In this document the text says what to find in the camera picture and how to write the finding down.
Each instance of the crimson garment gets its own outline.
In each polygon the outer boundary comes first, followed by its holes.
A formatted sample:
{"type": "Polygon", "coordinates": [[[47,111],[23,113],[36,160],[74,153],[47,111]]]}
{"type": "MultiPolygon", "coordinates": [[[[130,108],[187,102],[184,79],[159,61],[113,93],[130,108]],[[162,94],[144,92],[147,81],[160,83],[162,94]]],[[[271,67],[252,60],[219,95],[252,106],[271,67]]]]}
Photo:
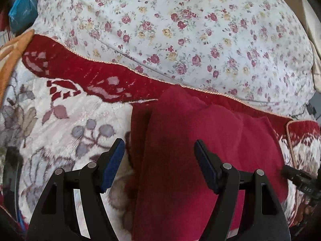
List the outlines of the crimson garment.
{"type": "MultiPolygon", "coordinates": [[[[198,139],[238,170],[262,169],[279,201],[286,199],[288,185],[280,174],[284,161],[268,118],[207,105],[173,86],[152,105],[133,108],[131,160],[138,181],[133,240],[194,241],[201,236],[217,196],[194,156],[198,139]]],[[[243,201],[240,191],[231,229],[239,227],[243,201]]]]}

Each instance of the orange towel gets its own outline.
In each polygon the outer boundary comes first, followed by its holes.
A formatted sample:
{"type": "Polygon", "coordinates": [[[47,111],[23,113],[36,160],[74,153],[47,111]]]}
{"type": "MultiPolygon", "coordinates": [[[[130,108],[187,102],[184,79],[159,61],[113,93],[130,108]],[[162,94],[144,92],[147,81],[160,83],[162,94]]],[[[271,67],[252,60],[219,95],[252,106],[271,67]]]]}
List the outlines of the orange towel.
{"type": "Polygon", "coordinates": [[[33,38],[34,33],[35,30],[31,29],[13,38],[0,48],[0,107],[12,70],[33,38]]]}

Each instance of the red cloth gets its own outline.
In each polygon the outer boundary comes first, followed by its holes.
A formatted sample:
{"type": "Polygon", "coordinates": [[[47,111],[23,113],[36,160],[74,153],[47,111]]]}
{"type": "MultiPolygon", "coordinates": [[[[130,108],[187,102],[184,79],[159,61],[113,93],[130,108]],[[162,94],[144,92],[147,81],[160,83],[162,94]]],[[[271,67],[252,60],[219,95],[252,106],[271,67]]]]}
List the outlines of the red cloth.
{"type": "MultiPolygon", "coordinates": [[[[208,106],[173,86],[152,107],[133,108],[131,160],[139,177],[133,240],[199,239],[217,196],[195,159],[197,139],[239,170],[263,169],[279,200],[286,199],[287,181],[280,175],[284,161],[268,118],[208,106]]],[[[244,193],[239,193],[231,229],[240,222],[244,193]]]]}

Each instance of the blue plastic bag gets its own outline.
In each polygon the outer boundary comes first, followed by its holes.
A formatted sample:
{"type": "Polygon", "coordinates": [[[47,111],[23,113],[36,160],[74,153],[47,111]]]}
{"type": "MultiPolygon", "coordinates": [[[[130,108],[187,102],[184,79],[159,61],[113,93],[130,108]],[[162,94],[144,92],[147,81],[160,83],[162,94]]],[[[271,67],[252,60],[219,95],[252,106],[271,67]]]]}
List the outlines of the blue plastic bag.
{"type": "Polygon", "coordinates": [[[8,15],[10,29],[16,33],[37,18],[37,0],[15,0],[8,15]]]}

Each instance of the maroon fabric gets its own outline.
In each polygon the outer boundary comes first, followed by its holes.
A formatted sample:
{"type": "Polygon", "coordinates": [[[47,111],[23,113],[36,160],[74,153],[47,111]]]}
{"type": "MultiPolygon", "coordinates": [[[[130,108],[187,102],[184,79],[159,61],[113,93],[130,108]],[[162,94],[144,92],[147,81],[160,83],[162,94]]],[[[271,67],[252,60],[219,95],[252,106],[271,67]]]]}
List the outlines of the maroon fabric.
{"type": "MultiPolygon", "coordinates": [[[[147,110],[142,105],[134,106],[132,114],[132,121],[145,117],[145,122],[132,122],[131,130],[133,166],[140,162],[142,166],[133,240],[199,239],[217,196],[208,189],[195,159],[197,139],[239,170],[263,169],[279,200],[286,199],[287,181],[280,175],[284,161],[268,118],[207,105],[179,86],[168,89],[153,104],[150,119],[148,109],[150,106],[147,110]],[[146,135],[144,146],[133,140],[144,140],[141,135],[146,135]],[[143,157],[135,159],[136,151],[143,149],[143,157]]],[[[239,226],[243,200],[240,193],[231,229],[239,226]]]]}

